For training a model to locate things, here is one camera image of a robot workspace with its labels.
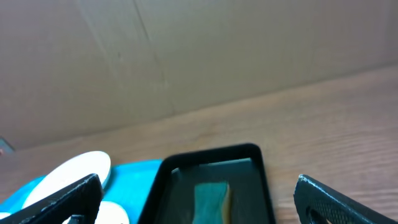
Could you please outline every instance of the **green sponge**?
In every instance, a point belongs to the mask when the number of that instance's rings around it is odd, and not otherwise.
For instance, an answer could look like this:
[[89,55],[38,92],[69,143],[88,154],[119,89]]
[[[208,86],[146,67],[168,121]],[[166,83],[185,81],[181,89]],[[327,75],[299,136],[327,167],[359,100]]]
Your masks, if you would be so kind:
[[227,182],[195,186],[193,224],[229,224],[231,191]]

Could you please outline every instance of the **black plastic tray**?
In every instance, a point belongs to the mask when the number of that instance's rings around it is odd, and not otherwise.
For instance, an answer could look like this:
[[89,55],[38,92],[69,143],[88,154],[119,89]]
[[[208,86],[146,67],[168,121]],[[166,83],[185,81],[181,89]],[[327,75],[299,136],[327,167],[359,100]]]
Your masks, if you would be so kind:
[[232,190],[232,224],[275,223],[261,150],[254,144],[166,158],[138,223],[192,223],[195,185],[219,181]]

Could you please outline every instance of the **white object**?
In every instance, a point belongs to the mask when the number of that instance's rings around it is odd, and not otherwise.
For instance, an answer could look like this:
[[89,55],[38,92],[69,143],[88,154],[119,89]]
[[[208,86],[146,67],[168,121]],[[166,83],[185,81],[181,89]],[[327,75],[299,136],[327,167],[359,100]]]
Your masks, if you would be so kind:
[[11,215],[11,213],[8,213],[8,212],[0,212],[0,219],[6,218],[10,215]]
[[95,224],[130,224],[129,217],[122,206],[114,202],[101,202]]
[[102,186],[106,185],[111,171],[111,158],[105,152],[93,151],[75,156],[64,162],[33,189],[22,208],[42,200],[88,174],[98,174]]

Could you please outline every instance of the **wooden table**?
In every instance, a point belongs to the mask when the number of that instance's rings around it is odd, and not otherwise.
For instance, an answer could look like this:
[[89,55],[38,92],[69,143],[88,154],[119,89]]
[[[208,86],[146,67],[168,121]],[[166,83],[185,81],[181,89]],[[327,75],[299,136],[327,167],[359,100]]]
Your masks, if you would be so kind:
[[0,201],[86,151],[122,164],[241,142],[262,149],[280,223],[299,222],[299,174],[398,220],[398,67],[19,151],[0,158]]

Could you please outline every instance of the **cardboard wall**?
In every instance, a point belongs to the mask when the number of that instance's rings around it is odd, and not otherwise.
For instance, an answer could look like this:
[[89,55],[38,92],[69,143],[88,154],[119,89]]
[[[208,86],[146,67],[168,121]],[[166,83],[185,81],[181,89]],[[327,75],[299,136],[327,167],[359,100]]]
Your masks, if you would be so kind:
[[0,135],[17,149],[398,60],[392,0],[4,0]]

